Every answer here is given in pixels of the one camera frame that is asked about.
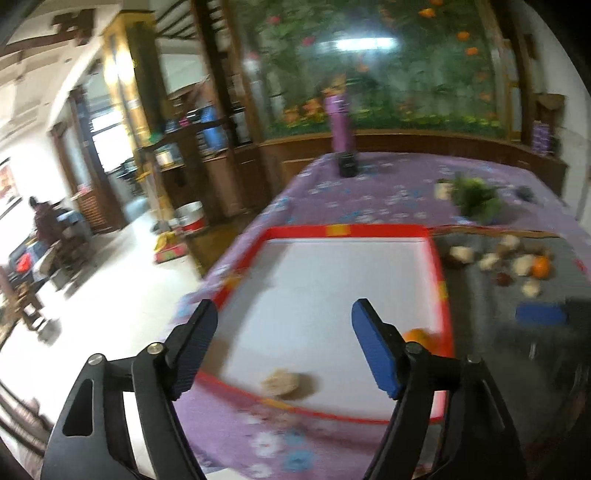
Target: small potted plant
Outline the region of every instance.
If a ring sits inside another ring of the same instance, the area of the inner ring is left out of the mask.
[[[501,207],[496,187],[480,178],[467,178],[457,174],[452,182],[452,202],[460,209],[460,215],[481,225],[494,223]]]

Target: blue block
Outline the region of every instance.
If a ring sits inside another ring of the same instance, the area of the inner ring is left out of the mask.
[[[566,324],[566,313],[557,303],[522,302],[515,309],[515,320],[521,325],[556,326]]]

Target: picture frame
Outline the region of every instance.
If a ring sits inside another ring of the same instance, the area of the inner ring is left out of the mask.
[[[0,219],[22,201],[10,166],[10,158],[0,161]]]

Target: white wall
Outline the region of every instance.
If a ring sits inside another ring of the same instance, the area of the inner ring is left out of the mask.
[[[205,78],[200,55],[163,54],[160,55],[160,66],[167,93],[201,82]]]
[[[0,146],[0,158],[10,158],[10,167],[22,202],[0,219],[0,262],[31,232],[33,212],[30,196],[58,202],[69,197],[67,184],[53,142],[43,129],[28,131]]]
[[[578,218],[591,220],[591,214],[584,213],[591,152],[591,96],[560,42],[536,11],[523,0],[513,0],[511,5],[521,28],[530,33],[535,42],[539,57],[536,71],[541,76],[536,83],[545,93],[560,93],[566,97],[563,123],[558,129],[562,159],[569,165],[563,199]],[[588,223],[587,231],[591,231],[591,221]]]

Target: floral tablecloth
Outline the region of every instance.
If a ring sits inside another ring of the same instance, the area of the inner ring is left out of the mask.
[[[500,228],[560,234],[591,267],[591,238],[561,200],[532,173],[515,167],[427,154],[363,153],[360,173],[338,176],[333,155],[311,163],[236,239],[201,289],[181,300],[168,332],[185,323],[200,300],[221,288],[233,264],[260,234],[274,225],[328,223],[421,223],[470,225],[457,209],[434,198],[438,179],[456,172],[499,187],[505,207]],[[531,188],[535,200],[516,197]],[[250,478],[356,480],[363,477],[384,432],[383,424],[352,424],[301,418],[214,391],[196,382],[175,403],[189,443],[202,465],[230,467]]]

